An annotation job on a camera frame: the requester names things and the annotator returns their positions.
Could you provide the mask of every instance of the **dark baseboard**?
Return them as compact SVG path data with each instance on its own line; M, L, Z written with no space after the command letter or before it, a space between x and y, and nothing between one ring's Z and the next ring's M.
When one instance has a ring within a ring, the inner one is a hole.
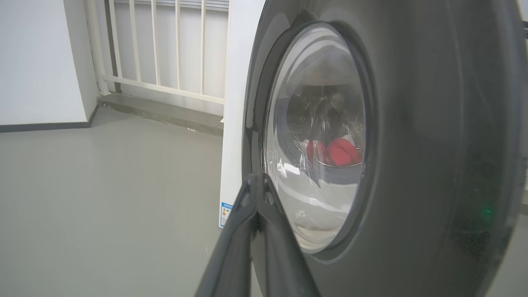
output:
M99 105L96 105L88 122L0 125L0 133L90 128L98 109Z

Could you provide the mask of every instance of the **energy label sticker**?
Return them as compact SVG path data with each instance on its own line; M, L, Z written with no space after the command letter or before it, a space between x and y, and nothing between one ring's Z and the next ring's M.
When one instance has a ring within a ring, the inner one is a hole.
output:
M222 209L220 209L220 227L224 227L225 222L228 220L229 214L231 213L231 209L233 209L233 205L222 202Z

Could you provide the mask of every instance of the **floor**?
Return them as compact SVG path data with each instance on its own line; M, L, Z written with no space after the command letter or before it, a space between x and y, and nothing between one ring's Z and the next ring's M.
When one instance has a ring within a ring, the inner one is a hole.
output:
M527 292L528 216L520 214L503 261L486 297L526 297Z
M221 155L221 137L105 108L90 129L0 134L0 295L193 296Z

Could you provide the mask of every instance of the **concrete ledge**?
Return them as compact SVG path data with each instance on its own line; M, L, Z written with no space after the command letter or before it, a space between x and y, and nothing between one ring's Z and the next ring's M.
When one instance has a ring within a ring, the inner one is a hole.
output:
M186 127L205 134L223 136L224 132L223 124L220 122L221 116L197 112L192 109L148 99L123 94L111 94L99 98L99 105L118 112Z

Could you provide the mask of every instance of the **front-load washing machine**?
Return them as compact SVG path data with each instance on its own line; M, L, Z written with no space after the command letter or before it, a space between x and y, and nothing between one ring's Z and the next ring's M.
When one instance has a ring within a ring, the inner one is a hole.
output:
M523 190L520 24L510 0L265 3L240 176L271 177L322 296L485 294Z

